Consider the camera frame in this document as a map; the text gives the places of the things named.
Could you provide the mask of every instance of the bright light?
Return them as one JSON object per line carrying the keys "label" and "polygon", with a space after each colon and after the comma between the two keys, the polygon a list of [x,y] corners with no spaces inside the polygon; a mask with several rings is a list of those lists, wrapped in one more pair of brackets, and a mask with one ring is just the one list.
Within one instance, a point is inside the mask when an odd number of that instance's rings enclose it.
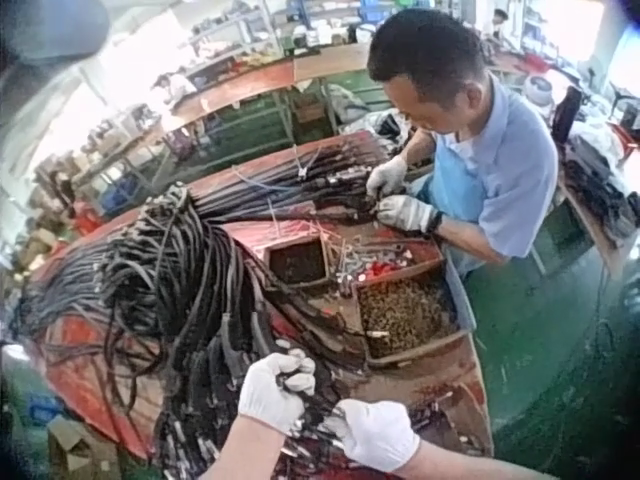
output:
{"label": "bright light", "polygon": [[23,362],[29,361],[29,356],[27,355],[27,352],[24,351],[24,347],[22,345],[7,345],[2,349],[2,351],[16,360]]}

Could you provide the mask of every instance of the black cable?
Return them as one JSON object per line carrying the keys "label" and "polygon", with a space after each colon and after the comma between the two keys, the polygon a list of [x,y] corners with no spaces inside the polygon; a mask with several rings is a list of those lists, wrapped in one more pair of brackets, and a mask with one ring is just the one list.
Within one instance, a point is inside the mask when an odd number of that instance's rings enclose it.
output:
{"label": "black cable", "polygon": [[[331,370],[364,368],[364,351],[351,348],[362,339],[346,330],[344,320],[281,282],[223,225],[274,218],[368,220],[365,182],[375,162],[368,151],[358,144],[323,148],[304,158],[304,178],[291,160],[267,172],[241,175],[197,198],[184,186],[170,187],[147,201],[133,224],[72,248],[49,275],[30,282],[14,330],[40,341],[51,367],[102,356],[106,377],[98,380],[103,396],[110,392],[134,429],[138,381],[159,377],[164,398],[154,428],[156,463],[177,478],[185,471],[187,478],[196,478],[228,435],[244,373],[277,348],[267,302],[298,332],[300,346],[318,363],[317,391],[325,403],[339,399]],[[345,211],[290,211],[309,201],[342,205]],[[68,316],[84,317],[101,329],[102,343],[43,342],[46,330]],[[331,337],[331,345],[317,331]],[[338,354],[335,344],[341,342],[349,348]],[[122,381],[128,384],[126,398],[118,388]],[[318,442],[317,448],[317,458],[328,458],[329,444]],[[317,469],[309,467],[312,459],[291,462],[297,471]]]}

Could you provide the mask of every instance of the green floor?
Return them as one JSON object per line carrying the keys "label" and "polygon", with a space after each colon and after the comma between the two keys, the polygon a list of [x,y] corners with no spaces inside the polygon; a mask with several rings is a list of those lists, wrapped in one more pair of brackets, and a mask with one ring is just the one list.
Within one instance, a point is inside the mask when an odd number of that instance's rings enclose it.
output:
{"label": "green floor", "polygon": [[[371,87],[362,74],[329,80],[351,90]],[[386,107],[381,92],[362,98]],[[536,246],[549,271],[544,278],[524,259],[483,267],[466,281],[497,456],[581,478],[628,426],[625,398],[635,388],[640,338],[640,313],[629,306],[640,295],[629,285],[639,267],[630,262],[623,280],[601,282],[602,261],[566,206],[547,218]],[[5,367],[16,410],[24,411],[26,396],[45,387],[24,364]],[[21,416],[25,458],[46,464],[44,431]],[[136,471],[125,476],[141,478]]]}

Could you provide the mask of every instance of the hand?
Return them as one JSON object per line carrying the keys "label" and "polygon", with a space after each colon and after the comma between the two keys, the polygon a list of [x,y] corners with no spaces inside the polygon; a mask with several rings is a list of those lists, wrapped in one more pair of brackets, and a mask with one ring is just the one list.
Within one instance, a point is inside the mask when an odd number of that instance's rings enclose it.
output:
{"label": "hand", "polygon": [[436,209],[408,195],[391,195],[378,203],[378,220],[406,232],[427,232]]}
{"label": "hand", "polygon": [[336,410],[344,419],[331,416],[324,426],[344,445],[351,460],[381,472],[395,472],[416,454],[420,437],[411,429],[407,409],[401,403],[366,403],[342,400]]}
{"label": "hand", "polygon": [[276,383],[281,373],[295,375],[285,380],[293,392],[313,395],[316,365],[305,357],[302,350],[291,350],[288,355],[272,353],[249,367],[240,391],[238,414],[259,420],[285,435],[304,413],[304,404],[295,394],[285,392]]}
{"label": "hand", "polygon": [[367,180],[367,195],[378,198],[391,195],[402,186],[407,174],[407,161],[400,155],[373,169]]}

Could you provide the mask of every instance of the worker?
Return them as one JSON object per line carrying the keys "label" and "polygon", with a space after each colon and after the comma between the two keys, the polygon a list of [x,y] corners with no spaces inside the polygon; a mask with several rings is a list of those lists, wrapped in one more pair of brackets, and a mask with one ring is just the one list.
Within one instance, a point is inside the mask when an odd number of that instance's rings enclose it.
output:
{"label": "worker", "polygon": [[[154,90],[159,92],[159,96],[162,98],[164,108],[168,110],[172,110],[186,95],[197,91],[195,85],[189,81],[183,72],[184,70],[172,74],[162,74],[153,84]],[[153,105],[151,108],[156,111],[162,110],[157,107],[154,108]]]}
{"label": "worker", "polygon": [[496,8],[491,20],[487,21],[482,28],[482,38],[500,43],[502,28],[507,20],[509,20],[509,14],[501,8]]}
{"label": "worker", "polygon": [[[407,9],[376,32],[371,78],[417,127],[367,182],[378,219],[442,239],[460,275],[525,257],[556,187],[558,157],[541,117],[486,68],[481,40],[434,10]],[[434,156],[406,194],[410,165]]]}
{"label": "worker", "polygon": [[[314,362],[300,350],[274,353],[254,363],[247,373],[220,458],[202,480],[268,480],[280,457],[286,435],[304,413],[302,400],[276,383],[280,374],[289,390],[313,394]],[[551,478],[538,472],[489,458],[468,457],[421,440],[411,429],[404,405],[396,402],[366,403],[343,400],[325,428],[344,445],[344,453],[361,465],[402,478],[448,480],[491,478],[529,480]],[[247,461],[247,452],[251,452]]]}
{"label": "worker", "polygon": [[88,202],[76,198],[71,179],[66,173],[52,170],[49,180],[55,197],[62,206],[63,218],[66,218],[78,235],[89,235],[104,224],[98,212]]}

